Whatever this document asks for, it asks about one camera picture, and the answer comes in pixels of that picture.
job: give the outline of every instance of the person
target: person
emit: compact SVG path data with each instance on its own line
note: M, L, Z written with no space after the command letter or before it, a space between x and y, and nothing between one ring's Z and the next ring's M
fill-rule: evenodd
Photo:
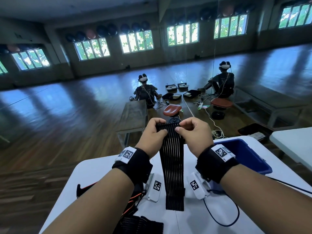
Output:
M162 97L162 94L158 94L156 90L158 90L155 86L153 85L148 85L147 84L147 76L146 74L139 75L138 76L138 81L141 83L141 86L137 87L136 90L134 91L135 98L132 100L146 100L146 105L147 108L152 108L155 105L155 97L157 99L160 99Z
M147 160L158 153L168 133L166 130L157 132L155 127L157 123L166 123L166 121L161 118L150 119L135 146L143 151L146 156L144 158ZM191 117L180 122L180 126L175 130L185 138L188 148L197 157L198 165L202 154L214 145L209 125ZM136 161L136 169L144 171L146 166L141 163L141 160ZM219 176L225 192L263 232L312 233L311 197L241 164L236 164L227 170L224 167L212 170L215 170L215 176ZM134 190L132 180L133 177L121 169L111 169L93 187L69 205L43 234L112 233ZM207 216L203 216L202 221L205 222L208 217L207 212Z
M230 68L231 64L229 61L221 62L219 64L221 74L217 74L215 77L211 78L203 88L199 88L198 90L205 92L210 87L213 87L215 95L219 98L228 98L234 93L234 74L228 72Z

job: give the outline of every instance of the hand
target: hand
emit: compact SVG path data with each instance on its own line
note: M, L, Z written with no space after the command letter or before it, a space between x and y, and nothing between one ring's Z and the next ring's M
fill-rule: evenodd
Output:
M166 123L166 120L162 118L150 119L139 142L136 145L137 148L146 152L150 159L158 153L163 139L168 134L167 130L160 130L157 132L156 123Z
M208 123L190 117L181 121L179 125L180 127L176 127L175 131L185 139L191 153L197 158L205 149L213 145L213 135Z

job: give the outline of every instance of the black wristband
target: black wristband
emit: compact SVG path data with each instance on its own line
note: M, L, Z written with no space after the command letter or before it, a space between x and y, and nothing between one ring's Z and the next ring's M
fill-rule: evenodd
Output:
M153 165L149 162L149 156L142 149L135 148L136 151L132 155L128 163L116 161L113 168L122 170L133 182L134 185L139 182L146 183L149 179Z
M211 148L215 145L209 146L205 149L197 159L196 169L205 178L220 183L222 177L232 167L239 164L239 162L232 157L224 162Z

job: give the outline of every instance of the wristband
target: wristband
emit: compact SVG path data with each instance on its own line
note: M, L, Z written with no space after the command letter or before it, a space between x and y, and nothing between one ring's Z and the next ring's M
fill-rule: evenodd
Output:
M219 184L225 173L238 164L231 151L217 144L209 146L200 154L195 168L205 179Z
M122 170L136 185L148 181L152 167L149 156L142 149L127 147L116 158L112 169Z

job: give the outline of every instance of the red stool seat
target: red stool seat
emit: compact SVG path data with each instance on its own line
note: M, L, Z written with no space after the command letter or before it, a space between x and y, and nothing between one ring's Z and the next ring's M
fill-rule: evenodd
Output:
M180 105L169 104L163 111L163 114L165 116L172 117L177 114L181 109L182 107Z
M221 108L230 108L233 103L225 98L214 98L211 100L211 104Z

